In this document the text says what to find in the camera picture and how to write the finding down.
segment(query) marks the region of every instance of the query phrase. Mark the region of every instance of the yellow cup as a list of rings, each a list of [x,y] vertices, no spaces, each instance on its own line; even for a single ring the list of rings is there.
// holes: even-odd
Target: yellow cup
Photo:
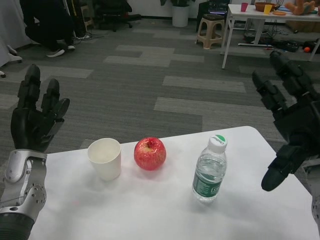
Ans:
[[[264,11],[263,11],[263,13],[264,13],[264,14],[269,14],[270,11],[271,11],[271,9],[272,9],[272,5],[266,4],[266,5],[264,6]]]

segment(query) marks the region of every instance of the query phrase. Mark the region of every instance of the bottle label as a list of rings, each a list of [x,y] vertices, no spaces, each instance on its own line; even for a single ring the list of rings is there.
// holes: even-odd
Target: bottle label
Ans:
[[[205,198],[211,198],[217,195],[221,182],[207,183],[200,179],[197,173],[194,174],[193,188],[201,196]]]

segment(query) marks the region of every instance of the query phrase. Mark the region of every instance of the robotic arm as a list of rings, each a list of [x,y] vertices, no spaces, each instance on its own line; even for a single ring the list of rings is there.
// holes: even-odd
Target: robotic arm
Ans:
[[[257,72],[252,73],[262,103],[272,111],[273,123],[287,141],[276,153],[261,186],[272,191],[302,166],[312,195],[312,215],[320,234],[320,94],[301,67],[280,52],[270,54],[270,63],[296,103],[288,107],[277,86],[262,79]]]
[[[11,119],[16,150],[10,153],[3,178],[0,239],[27,240],[46,203],[47,155],[44,151],[63,125],[70,100],[59,101],[59,82],[52,79],[43,96],[42,111],[38,111],[40,84],[40,69],[32,65],[21,82],[18,105]]]

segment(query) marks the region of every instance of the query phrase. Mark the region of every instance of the potted plant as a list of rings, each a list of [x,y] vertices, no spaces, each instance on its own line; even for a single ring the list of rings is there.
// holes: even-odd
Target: potted plant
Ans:
[[[167,0],[160,0],[161,6],[165,5]],[[183,28],[188,25],[190,0],[171,0],[172,3],[172,25]]]

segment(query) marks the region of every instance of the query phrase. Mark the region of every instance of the white flower pot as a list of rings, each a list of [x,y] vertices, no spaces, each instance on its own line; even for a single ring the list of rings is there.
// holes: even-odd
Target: white flower pot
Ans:
[[[183,28],[188,26],[189,6],[172,6],[172,25]]]

